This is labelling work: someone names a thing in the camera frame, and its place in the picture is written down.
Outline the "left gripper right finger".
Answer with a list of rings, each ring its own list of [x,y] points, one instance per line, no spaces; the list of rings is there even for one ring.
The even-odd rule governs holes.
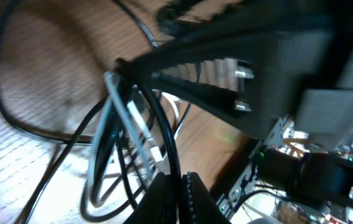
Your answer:
[[[181,224],[230,224],[196,172],[182,177],[179,221]]]

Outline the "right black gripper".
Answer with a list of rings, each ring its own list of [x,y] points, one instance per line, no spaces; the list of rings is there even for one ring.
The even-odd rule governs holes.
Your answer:
[[[353,1],[246,1],[239,58],[252,70],[236,128],[262,139],[291,115],[310,149],[333,149],[353,127]]]

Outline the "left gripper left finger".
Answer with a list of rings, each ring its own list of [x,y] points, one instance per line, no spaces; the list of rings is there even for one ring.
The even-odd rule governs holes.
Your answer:
[[[163,172],[158,173],[138,207],[124,224],[172,223],[172,180]]]

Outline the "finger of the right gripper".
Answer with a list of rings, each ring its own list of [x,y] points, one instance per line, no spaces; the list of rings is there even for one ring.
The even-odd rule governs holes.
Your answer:
[[[260,79],[291,75],[279,44],[285,35],[324,28],[329,1],[245,1],[229,5],[205,23],[179,32],[176,39],[132,61],[132,76],[156,79],[160,71],[183,63],[236,58],[252,63]]]
[[[265,139],[275,124],[272,120],[262,119],[253,103],[250,104],[250,112],[236,110],[236,100],[238,99],[236,91],[158,73],[155,73],[153,77],[151,73],[144,73],[143,68],[123,58],[118,58],[116,63],[115,71],[130,82],[137,84],[139,88],[161,90],[175,95],[252,138]]]

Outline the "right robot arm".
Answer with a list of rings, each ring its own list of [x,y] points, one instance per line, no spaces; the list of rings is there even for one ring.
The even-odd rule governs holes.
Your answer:
[[[194,1],[156,14],[173,39],[128,63],[129,78],[192,102],[256,139],[290,115],[308,134],[300,160],[271,149],[259,176],[301,203],[353,208],[353,161],[331,155],[353,127],[353,1],[242,1],[203,22],[183,21]],[[243,90],[171,77],[187,63],[235,59]]]

